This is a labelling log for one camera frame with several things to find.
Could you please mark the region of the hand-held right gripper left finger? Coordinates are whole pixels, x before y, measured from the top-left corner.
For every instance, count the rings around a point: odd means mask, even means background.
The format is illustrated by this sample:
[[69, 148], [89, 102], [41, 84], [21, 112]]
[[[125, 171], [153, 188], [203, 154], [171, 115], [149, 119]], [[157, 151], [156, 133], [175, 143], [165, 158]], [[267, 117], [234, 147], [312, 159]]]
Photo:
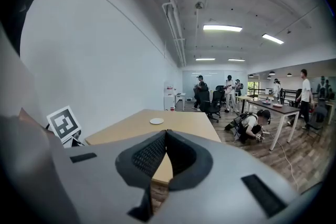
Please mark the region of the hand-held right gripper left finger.
[[151, 179], [166, 153], [166, 131], [62, 151], [62, 185], [71, 204], [62, 224], [167, 224], [152, 211]]

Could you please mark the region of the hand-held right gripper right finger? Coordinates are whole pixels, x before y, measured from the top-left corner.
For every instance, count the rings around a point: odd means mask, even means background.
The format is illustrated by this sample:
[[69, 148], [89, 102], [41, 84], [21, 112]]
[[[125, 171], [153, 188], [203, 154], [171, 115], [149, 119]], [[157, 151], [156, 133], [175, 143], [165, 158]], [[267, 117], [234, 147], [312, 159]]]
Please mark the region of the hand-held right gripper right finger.
[[299, 194], [247, 152], [199, 136], [167, 131], [179, 169], [160, 208], [160, 224], [290, 224]]

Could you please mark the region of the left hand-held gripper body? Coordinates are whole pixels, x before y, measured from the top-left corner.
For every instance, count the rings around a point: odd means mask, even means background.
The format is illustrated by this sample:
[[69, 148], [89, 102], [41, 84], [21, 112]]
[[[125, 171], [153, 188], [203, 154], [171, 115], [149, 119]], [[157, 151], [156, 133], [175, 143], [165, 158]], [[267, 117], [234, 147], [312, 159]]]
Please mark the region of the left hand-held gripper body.
[[52, 130], [64, 148], [84, 146], [84, 143], [79, 141], [81, 126], [69, 105], [47, 115], [46, 118], [46, 129]]

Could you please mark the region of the black office chair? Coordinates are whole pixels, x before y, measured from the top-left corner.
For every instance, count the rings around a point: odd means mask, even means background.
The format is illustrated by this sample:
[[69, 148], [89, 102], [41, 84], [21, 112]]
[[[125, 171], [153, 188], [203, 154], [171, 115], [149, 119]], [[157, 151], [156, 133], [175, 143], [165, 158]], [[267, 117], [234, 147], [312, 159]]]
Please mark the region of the black office chair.
[[212, 107], [220, 110], [222, 107], [222, 101], [224, 98], [224, 86], [217, 86], [215, 88], [215, 91], [213, 92], [213, 98], [212, 98]]
[[220, 105], [216, 102], [211, 102], [209, 100], [209, 91], [201, 91], [198, 93], [200, 99], [200, 110], [204, 112], [210, 120], [214, 120], [215, 122], [219, 122], [217, 118], [214, 118], [213, 115], [220, 116]]

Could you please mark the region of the dark table white legs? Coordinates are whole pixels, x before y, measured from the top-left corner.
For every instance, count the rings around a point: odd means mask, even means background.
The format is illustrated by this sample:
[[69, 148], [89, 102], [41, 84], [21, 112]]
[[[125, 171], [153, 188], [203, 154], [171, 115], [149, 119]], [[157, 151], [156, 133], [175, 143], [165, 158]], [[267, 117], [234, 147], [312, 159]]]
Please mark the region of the dark table white legs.
[[290, 143], [290, 141], [292, 139], [292, 136], [293, 136], [293, 133], [294, 133], [294, 130], [296, 128], [297, 122], [298, 122], [298, 115], [299, 115], [299, 112], [300, 112], [300, 110], [298, 108], [294, 108], [294, 107], [291, 107], [291, 106], [288, 106], [288, 105], [283, 105], [282, 108], [277, 108], [277, 107], [272, 106], [273, 103], [264, 104], [264, 103], [262, 103], [262, 101], [254, 101], [254, 100], [247, 101], [247, 104], [248, 104], [247, 105], [248, 111], [250, 111], [250, 106], [252, 105], [252, 106], [256, 106], [258, 108], [263, 108], [263, 109], [270, 110], [272, 112], [280, 114], [280, 121], [279, 121], [279, 124], [278, 124], [278, 127], [277, 127], [277, 132], [276, 132], [276, 134], [274, 136], [274, 139], [272, 141], [272, 144], [269, 148], [270, 151], [272, 151], [274, 149], [274, 147], [276, 146], [276, 143], [278, 142], [278, 139], [279, 139], [281, 131], [282, 131], [283, 124], [285, 122], [285, 118], [289, 117], [291, 115], [294, 115], [295, 120], [294, 120], [292, 129], [291, 129], [291, 132], [290, 132], [290, 134], [287, 138], [287, 143]]

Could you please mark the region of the white desk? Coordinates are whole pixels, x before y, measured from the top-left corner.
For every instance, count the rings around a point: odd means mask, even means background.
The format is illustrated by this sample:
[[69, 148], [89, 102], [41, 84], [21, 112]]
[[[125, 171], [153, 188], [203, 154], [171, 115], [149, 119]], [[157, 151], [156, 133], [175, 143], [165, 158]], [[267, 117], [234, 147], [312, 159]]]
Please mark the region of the white desk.
[[182, 101], [182, 111], [185, 111], [185, 101], [186, 101], [185, 93], [177, 93], [177, 94], [174, 95], [174, 103], [175, 103], [175, 105], [180, 100]]

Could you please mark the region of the white cabinet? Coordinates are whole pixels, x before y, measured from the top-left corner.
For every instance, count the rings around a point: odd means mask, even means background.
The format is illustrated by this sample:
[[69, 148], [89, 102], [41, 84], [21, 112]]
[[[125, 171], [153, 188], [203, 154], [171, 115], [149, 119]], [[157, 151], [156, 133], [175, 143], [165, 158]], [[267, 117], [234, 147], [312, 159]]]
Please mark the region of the white cabinet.
[[175, 110], [175, 95], [165, 95], [164, 96], [164, 110], [174, 111]]

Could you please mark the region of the white box red label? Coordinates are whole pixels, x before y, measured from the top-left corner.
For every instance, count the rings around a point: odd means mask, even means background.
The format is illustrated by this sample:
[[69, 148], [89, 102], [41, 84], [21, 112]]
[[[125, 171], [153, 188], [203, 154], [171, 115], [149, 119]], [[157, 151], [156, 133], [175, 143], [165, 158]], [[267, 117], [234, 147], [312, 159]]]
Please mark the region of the white box red label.
[[164, 83], [164, 95], [175, 95], [175, 87], [173, 83], [168, 81]]

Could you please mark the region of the white ceiling pipes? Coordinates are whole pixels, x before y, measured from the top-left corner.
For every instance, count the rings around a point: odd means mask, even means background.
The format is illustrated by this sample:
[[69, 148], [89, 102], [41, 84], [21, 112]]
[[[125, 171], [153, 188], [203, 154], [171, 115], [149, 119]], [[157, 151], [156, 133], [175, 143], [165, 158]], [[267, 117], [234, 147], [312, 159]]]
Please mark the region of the white ceiling pipes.
[[173, 42], [182, 67], [186, 67], [185, 38], [182, 34], [179, 9], [175, 0], [168, 0], [162, 4], [167, 23], [169, 25]]

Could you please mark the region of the yellow table black pedestal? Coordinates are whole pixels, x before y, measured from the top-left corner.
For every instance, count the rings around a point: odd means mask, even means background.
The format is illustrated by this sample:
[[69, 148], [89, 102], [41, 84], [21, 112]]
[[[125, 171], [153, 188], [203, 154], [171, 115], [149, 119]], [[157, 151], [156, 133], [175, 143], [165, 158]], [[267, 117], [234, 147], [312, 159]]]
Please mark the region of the yellow table black pedestal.
[[247, 101], [254, 100], [254, 98], [249, 97], [249, 96], [247, 96], [247, 95], [245, 95], [245, 96], [241, 95], [241, 96], [238, 96], [238, 97], [237, 97], [237, 100], [238, 100], [238, 101], [241, 101], [241, 113], [244, 113], [245, 103], [246, 103]]

